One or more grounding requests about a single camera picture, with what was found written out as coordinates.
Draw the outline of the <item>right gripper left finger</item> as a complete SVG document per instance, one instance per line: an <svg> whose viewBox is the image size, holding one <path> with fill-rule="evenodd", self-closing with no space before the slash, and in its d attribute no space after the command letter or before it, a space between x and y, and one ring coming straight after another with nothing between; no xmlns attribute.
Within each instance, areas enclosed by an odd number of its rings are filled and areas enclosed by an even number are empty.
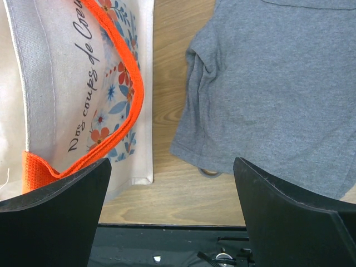
<svg viewBox="0 0 356 267"><path fill-rule="evenodd" d="M1 266L87 266L110 175L101 159L1 201Z"/></svg>

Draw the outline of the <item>beige canvas tote bag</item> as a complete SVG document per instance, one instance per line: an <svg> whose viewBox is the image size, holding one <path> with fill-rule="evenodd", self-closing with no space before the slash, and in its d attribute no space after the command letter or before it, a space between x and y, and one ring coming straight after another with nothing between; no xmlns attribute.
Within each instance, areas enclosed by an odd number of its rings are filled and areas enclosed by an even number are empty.
<svg viewBox="0 0 356 267"><path fill-rule="evenodd" d="M106 199L154 180L153 1L98 1L144 82L136 123L106 157ZM137 106L126 61L84 1L1 2L1 200L18 196L23 153L66 171L122 130Z"/></svg>

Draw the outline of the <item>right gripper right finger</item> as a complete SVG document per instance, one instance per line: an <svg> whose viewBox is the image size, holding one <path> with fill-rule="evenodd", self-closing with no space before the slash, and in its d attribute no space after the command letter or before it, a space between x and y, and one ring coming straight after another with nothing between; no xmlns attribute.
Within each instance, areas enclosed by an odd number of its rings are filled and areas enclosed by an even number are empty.
<svg viewBox="0 0 356 267"><path fill-rule="evenodd" d="M355 204L273 176L244 158L234 178L256 266L355 266Z"/></svg>

